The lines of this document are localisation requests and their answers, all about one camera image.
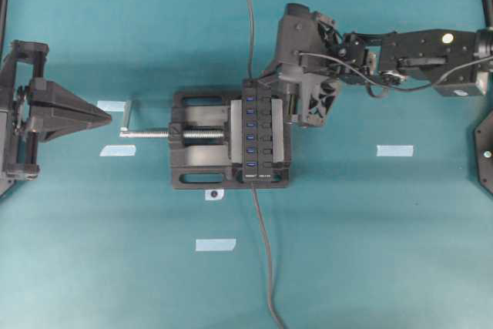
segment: teal table surface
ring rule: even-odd
[[[253,0],[254,70],[288,2],[342,32],[475,31],[481,0]],[[13,39],[47,42],[45,76],[89,102],[138,99],[137,128],[167,126],[183,87],[239,87],[245,0],[9,0]],[[27,82],[27,68],[18,81]],[[289,328],[466,329],[493,322],[493,198],[471,131],[489,96],[433,90],[372,99],[345,87],[323,129],[293,128],[292,182],[259,191]],[[41,175],[0,202],[0,327],[274,328],[252,196],[170,186],[164,140],[100,129],[39,148]],[[131,157],[100,157],[135,144]],[[377,145],[412,157],[377,157]],[[196,239],[236,238],[197,253]]]

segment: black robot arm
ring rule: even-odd
[[[376,98],[430,87],[443,96],[484,95],[492,45],[489,29],[340,35],[331,17],[288,4],[260,82],[283,98],[287,122],[322,126],[343,82],[366,86]],[[370,47],[380,48],[378,58]],[[404,86],[408,77],[427,83]],[[374,93],[375,86],[383,91]]]

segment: threaded rod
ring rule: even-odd
[[[185,139],[221,139],[224,137],[224,132],[218,129],[195,129],[184,130],[183,138]],[[121,131],[120,138],[129,139],[168,139],[169,132],[163,130],[143,130],[143,131]]]

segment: white dot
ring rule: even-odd
[[[464,90],[454,90],[454,93],[456,96],[468,96],[469,95]]]
[[[441,37],[441,42],[443,42],[444,44],[450,44],[453,41],[454,41],[454,36],[450,32],[444,34]]]

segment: black cable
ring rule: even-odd
[[[253,2],[252,0],[246,0],[248,6],[248,19],[250,22],[250,46],[248,52],[248,77],[253,79],[253,47],[255,46],[255,20],[253,18]],[[253,203],[257,210],[257,216],[259,219],[260,232],[262,233],[262,240],[265,246],[265,253],[267,257],[267,306],[269,307],[269,312],[274,321],[276,321],[277,326],[280,329],[284,329],[284,324],[279,314],[273,304],[273,269],[272,269],[272,253],[270,251],[269,237],[267,235],[267,230],[265,228],[265,223],[263,222],[262,211],[260,210],[259,200],[257,197],[257,191],[255,189],[254,183],[252,183],[252,194]]]
[[[269,307],[270,315],[276,321],[277,326],[280,329],[284,329],[284,324],[279,314],[276,312],[276,308],[273,303],[273,268],[272,268],[272,253],[270,251],[269,236],[267,235],[267,230],[265,228],[265,223],[263,222],[262,211],[260,210],[259,199],[257,197],[257,190],[255,189],[255,184],[252,182],[252,194],[253,203],[257,210],[257,217],[259,218],[260,232],[262,233],[263,245],[265,246],[265,254],[267,258],[267,306]]]
[[[415,88],[400,88],[398,86],[385,85],[385,84],[382,84],[380,82],[376,82],[372,79],[369,79],[364,74],[362,74],[357,69],[355,69],[352,65],[349,65],[348,63],[346,63],[346,62],[344,62],[338,58],[331,57],[329,55],[317,54],[317,53],[305,53],[305,52],[301,52],[300,55],[308,55],[310,57],[328,59],[329,61],[336,62],[336,63],[343,65],[344,67],[348,68],[349,70],[351,70],[352,72],[354,72],[358,76],[360,76],[367,84],[380,86],[380,87],[385,88],[385,89],[393,89],[393,90],[396,90],[398,92],[417,92],[419,90],[431,88],[431,87],[436,86],[436,85],[440,84],[441,82],[443,82],[447,77],[449,77],[450,74],[458,71],[459,69],[464,69],[464,68],[469,67],[471,65],[477,65],[479,63],[487,62],[487,61],[490,61],[493,59],[493,55],[491,55],[489,57],[481,58],[481,59],[476,59],[475,61],[464,63],[463,65],[458,65],[458,66],[454,67],[453,69],[449,69],[446,73],[444,73],[442,76],[440,76],[440,78],[436,81],[430,82],[430,83],[422,85],[422,86],[416,86]]]
[[[248,6],[248,20],[250,23],[250,46],[248,51],[248,77],[253,79],[253,47],[255,46],[255,20],[253,18],[253,1],[246,0]]]

